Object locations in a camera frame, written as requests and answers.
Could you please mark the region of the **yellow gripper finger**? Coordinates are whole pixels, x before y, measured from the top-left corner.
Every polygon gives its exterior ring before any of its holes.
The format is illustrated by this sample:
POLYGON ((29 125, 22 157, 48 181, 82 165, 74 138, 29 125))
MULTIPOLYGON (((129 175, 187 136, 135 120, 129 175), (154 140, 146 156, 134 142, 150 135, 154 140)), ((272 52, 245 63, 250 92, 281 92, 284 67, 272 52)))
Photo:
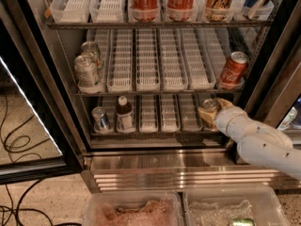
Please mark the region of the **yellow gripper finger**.
POLYGON ((215 125, 215 117, 217 113, 217 109, 205 109, 203 107, 198 108, 198 114, 210 125, 215 125))
POLYGON ((234 107, 234 104, 232 102, 223 98, 217 98, 217 102, 220 104, 222 109, 234 107))

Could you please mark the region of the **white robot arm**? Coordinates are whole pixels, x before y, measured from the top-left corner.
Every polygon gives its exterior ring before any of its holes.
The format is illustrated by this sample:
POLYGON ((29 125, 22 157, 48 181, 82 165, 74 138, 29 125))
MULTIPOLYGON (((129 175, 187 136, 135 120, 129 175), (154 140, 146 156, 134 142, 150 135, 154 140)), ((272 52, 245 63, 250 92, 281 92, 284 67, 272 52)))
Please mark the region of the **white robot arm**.
POLYGON ((237 144, 237 152, 248 164, 278 170, 301 180, 301 151, 293 147, 283 132, 261 121, 250 119, 239 106, 222 98, 200 106, 198 114, 237 144))

